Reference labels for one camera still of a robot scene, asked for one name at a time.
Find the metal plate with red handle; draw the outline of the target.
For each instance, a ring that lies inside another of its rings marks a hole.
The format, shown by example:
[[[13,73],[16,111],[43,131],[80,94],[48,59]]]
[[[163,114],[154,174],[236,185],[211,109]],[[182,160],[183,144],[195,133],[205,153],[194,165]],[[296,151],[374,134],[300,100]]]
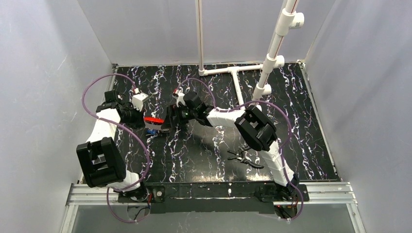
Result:
[[[162,125],[164,123],[163,119],[156,117],[144,117],[145,128],[150,130],[161,131],[163,130]]]

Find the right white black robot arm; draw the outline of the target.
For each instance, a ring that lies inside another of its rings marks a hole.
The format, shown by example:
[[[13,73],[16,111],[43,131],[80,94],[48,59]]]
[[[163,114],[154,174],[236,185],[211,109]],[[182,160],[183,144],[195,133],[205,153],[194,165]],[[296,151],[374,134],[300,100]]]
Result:
[[[162,130],[174,129],[193,119],[203,126],[236,129],[246,145],[233,152],[235,157],[240,158],[247,150],[255,150],[265,160],[282,197],[298,197],[299,201],[304,201],[304,196],[297,187],[299,178],[282,155],[283,146],[277,141],[275,124],[261,111],[260,100],[252,100],[233,109],[222,109],[205,104],[193,91],[178,93],[174,97],[176,104],[168,106],[161,124]]]

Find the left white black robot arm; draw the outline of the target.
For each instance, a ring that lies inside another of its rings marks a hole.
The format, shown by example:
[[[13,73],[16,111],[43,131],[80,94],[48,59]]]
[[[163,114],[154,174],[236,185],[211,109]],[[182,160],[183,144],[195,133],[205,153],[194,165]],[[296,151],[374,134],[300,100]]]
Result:
[[[107,91],[96,109],[98,117],[87,141],[76,148],[86,181],[91,187],[110,187],[117,192],[141,189],[141,175],[130,172],[114,141],[118,124],[133,129],[143,127],[147,94],[134,90],[129,100],[117,91]]]

